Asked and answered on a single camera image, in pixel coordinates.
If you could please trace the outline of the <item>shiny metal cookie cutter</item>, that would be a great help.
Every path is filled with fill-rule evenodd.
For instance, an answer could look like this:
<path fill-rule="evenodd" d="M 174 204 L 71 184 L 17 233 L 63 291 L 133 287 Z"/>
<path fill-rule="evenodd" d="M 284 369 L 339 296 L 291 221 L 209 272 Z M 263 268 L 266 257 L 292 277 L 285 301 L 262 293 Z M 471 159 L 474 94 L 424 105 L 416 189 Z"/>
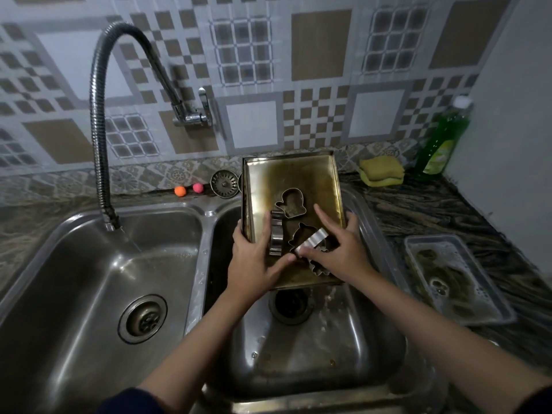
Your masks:
<path fill-rule="evenodd" d="M 300 243 L 295 248 L 295 253 L 299 255 L 302 248 L 312 248 L 321 251 L 327 251 L 327 239 L 329 237 L 328 232 L 324 228 L 318 229 L 313 235 L 309 236 L 305 241 Z"/>

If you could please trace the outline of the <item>bear-shaped metal cookie cutter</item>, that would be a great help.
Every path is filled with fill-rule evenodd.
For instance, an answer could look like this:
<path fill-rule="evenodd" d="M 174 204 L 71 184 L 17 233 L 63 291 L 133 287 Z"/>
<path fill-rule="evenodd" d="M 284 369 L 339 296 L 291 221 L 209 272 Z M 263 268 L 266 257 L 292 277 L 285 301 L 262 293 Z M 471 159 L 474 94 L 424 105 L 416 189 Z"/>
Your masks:
<path fill-rule="evenodd" d="M 316 228 L 314 226 L 310 226 L 310 225 L 307 225 L 307 224 L 304 224 L 304 223 L 300 222 L 298 228 L 294 231 L 294 233 L 292 234 L 291 239 L 288 241 L 288 245 L 290 246 L 290 251 L 295 253 L 294 252 L 295 248 L 300 243 L 305 241 L 309 236 L 313 235 L 318 229 L 320 229 L 320 228 Z M 323 251 L 323 252 L 326 253 L 326 252 L 329 252 L 331 250 L 334 250 L 335 248 L 337 248 L 337 246 L 338 246 L 337 239 L 335 238 L 334 235 L 329 234 L 329 237 L 327 239 L 327 249 L 328 250 Z M 316 275 L 318 277 L 321 277 L 321 276 L 329 277 L 329 276 L 332 275 L 332 273 L 328 269 L 324 268 L 321 264 L 319 264 L 319 263 L 317 263 L 313 260 L 308 260 L 308 259 L 305 259 L 305 258 L 302 258 L 302 257 L 300 257 L 300 259 L 302 259 L 308 265 L 309 270 L 314 275 Z"/>

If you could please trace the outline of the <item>tarnished metal baking tray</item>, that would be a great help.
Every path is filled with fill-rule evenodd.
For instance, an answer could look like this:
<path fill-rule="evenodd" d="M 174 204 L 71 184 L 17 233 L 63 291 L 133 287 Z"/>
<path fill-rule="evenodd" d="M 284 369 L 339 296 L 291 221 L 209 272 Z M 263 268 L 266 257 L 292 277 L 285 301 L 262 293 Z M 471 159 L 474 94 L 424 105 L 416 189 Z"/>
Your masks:
<path fill-rule="evenodd" d="M 281 193 L 291 187 L 302 190 L 307 214 L 297 219 L 284 219 L 282 256 L 292 253 L 288 241 L 299 223 L 324 228 L 314 210 L 314 204 L 335 222 L 346 227 L 335 155 L 332 151 L 299 153 L 274 157 L 246 157 L 242 160 L 241 231 L 244 237 L 255 242 L 263 231 L 265 213 L 275 207 Z M 280 257 L 270 256 L 267 266 Z"/>

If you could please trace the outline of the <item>person's right forearm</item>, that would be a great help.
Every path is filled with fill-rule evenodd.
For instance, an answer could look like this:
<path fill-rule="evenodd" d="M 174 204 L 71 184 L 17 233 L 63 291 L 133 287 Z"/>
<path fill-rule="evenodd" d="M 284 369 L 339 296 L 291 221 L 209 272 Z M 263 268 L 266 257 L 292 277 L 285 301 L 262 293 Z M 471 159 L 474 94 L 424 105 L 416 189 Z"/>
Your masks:
<path fill-rule="evenodd" d="M 485 414 L 513 414 L 552 377 L 446 319 L 381 275 L 355 286 Z"/>

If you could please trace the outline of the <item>green dish soap bottle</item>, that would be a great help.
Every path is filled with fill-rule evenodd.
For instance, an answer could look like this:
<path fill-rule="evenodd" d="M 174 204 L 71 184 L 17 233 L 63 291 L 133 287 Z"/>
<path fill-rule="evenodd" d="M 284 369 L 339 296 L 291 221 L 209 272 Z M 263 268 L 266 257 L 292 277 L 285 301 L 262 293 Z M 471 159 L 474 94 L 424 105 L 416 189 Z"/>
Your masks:
<path fill-rule="evenodd" d="M 438 118 L 437 126 L 420 151 L 412 176 L 417 180 L 429 181 L 439 178 L 445 170 L 459 137 L 470 124 L 473 100 L 466 95 L 454 98 Z"/>

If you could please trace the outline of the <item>upright metal cookie cutter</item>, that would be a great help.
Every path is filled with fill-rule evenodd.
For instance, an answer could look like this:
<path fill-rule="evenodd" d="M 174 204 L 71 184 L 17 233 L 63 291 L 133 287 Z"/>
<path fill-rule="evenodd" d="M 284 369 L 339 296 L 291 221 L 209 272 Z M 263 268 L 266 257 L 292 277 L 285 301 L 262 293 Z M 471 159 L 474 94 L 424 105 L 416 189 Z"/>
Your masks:
<path fill-rule="evenodd" d="M 271 236 L 269 240 L 270 256 L 280 257 L 282 255 L 284 243 L 284 219 L 285 213 L 283 210 L 271 210 Z"/>

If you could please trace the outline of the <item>dark blue left sleeve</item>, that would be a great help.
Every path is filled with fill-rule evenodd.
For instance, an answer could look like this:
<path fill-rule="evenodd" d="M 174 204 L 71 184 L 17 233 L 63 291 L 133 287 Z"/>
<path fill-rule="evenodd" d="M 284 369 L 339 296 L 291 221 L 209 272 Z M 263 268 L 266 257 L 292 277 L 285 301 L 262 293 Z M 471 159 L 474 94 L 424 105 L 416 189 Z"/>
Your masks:
<path fill-rule="evenodd" d="M 167 414 L 149 392 L 129 388 L 102 401 L 95 414 Z"/>

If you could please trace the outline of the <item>mitten-shaped metal cookie cutter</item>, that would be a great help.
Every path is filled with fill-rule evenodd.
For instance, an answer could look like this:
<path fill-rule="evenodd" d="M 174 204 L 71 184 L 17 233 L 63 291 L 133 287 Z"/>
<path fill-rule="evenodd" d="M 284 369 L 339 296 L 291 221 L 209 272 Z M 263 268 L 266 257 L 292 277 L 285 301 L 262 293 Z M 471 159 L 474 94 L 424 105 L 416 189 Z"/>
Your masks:
<path fill-rule="evenodd" d="M 301 189 L 291 187 L 281 193 L 275 207 L 284 213 L 286 219 L 297 219 L 307 214 L 305 196 Z"/>

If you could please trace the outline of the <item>person's left forearm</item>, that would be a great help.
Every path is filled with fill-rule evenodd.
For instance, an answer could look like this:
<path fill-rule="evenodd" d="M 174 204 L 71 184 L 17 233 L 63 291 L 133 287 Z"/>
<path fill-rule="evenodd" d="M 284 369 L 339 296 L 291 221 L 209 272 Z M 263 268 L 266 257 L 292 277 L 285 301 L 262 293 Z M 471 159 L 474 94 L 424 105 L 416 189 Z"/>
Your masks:
<path fill-rule="evenodd" d="M 251 306 L 269 289 L 252 280 L 228 284 L 210 310 L 178 347 L 138 386 L 171 414 L 190 411 L 217 355 Z"/>

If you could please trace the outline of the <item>clear plastic soap tray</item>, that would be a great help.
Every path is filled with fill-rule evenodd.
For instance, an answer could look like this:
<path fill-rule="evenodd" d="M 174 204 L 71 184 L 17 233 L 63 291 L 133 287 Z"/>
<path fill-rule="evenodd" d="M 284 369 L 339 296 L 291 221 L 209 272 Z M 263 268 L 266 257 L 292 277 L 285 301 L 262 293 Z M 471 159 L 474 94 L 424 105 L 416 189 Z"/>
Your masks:
<path fill-rule="evenodd" d="M 447 319 L 466 327 L 517 321 L 514 309 L 459 236 L 408 236 L 404 247 L 417 292 Z"/>

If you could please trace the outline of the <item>flexible chrome faucet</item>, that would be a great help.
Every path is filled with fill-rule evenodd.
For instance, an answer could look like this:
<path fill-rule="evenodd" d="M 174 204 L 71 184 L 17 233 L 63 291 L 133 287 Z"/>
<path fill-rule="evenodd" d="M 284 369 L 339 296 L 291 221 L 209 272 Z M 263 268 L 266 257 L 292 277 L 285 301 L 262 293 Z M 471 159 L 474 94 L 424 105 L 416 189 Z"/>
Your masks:
<path fill-rule="evenodd" d="M 109 24 L 100 34 L 95 46 L 89 79 L 89 110 L 95 186 L 100 212 L 108 231 L 121 229 L 121 223 L 111 203 L 104 101 L 109 58 L 118 39 L 124 35 L 131 36 L 142 47 L 155 76 L 169 96 L 170 105 L 175 114 L 174 124 L 176 126 L 207 126 L 201 121 L 200 111 L 187 111 L 182 99 L 171 86 L 159 56 L 155 53 L 145 34 L 138 27 L 125 21 Z"/>

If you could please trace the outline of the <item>fitted metal drain strainer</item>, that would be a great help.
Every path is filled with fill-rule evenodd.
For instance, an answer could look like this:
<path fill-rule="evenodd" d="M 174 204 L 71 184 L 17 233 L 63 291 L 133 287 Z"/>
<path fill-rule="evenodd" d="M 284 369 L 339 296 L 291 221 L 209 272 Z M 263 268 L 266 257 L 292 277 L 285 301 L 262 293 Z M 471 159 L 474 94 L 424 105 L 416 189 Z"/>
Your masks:
<path fill-rule="evenodd" d="M 167 301 L 162 296 L 149 294 L 139 297 L 121 314 L 118 336 L 130 345 L 148 341 L 161 329 L 167 315 Z"/>

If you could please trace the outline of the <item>loose metal sink strainer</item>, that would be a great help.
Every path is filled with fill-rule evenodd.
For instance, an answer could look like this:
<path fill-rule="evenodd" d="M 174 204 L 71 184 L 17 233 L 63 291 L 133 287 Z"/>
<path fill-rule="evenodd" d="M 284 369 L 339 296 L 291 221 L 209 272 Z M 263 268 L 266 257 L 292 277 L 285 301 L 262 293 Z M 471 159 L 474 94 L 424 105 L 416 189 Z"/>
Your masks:
<path fill-rule="evenodd" d="M 240 192 L 239 177 L 228 169 L 216 171 L 210 180 L 211 190 L 222 199 L 230 199 Z"/>

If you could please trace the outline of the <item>person's right hand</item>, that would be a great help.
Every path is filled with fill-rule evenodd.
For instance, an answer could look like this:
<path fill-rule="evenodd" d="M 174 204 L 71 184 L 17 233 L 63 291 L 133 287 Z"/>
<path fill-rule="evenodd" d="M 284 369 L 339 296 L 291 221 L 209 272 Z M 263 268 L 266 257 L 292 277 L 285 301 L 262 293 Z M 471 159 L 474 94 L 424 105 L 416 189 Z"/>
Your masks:
<path fill-rule="evenodd" d="M 339 246 L 332 251 L 323 252 L 323 261 L 317 262 L 328 269 L 335 277 L 358 286 L 368 276 L 378 275 L 370 264 L 366 250 L 362 244 L 358 218 L 352 212 L 347 212 L 347 227 L 331 219 L 318 204 L 314 210 L 328 232 L 337 239 Z"/>

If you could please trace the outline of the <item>dark blue right sleeve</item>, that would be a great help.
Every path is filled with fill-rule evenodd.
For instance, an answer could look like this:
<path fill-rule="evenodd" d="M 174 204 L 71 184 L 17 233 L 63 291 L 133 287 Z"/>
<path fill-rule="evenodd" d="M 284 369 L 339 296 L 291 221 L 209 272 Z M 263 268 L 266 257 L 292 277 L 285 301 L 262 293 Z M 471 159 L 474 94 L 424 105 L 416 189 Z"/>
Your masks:
<path fill-rule="evenodd" d="M 552 414 L 552 385 L 527 397 L 513 414 Z"/>

